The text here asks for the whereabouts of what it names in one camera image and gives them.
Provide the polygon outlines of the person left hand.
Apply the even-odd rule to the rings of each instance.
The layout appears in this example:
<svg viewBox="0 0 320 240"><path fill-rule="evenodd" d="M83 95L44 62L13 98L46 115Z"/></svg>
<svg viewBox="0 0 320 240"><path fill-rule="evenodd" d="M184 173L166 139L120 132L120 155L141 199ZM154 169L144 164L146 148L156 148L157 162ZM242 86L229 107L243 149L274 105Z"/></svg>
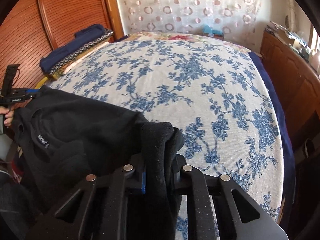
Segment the person left hand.
<svg viewBox="0 0 320 240"><path fill-rule="evenodd" d="M13 121L13 117L14 117L14 110L11 109L10 107L6 108L1 106L0 107L0 114L3 115L3 123L6 127L11 126L11 123Z"/></svg>

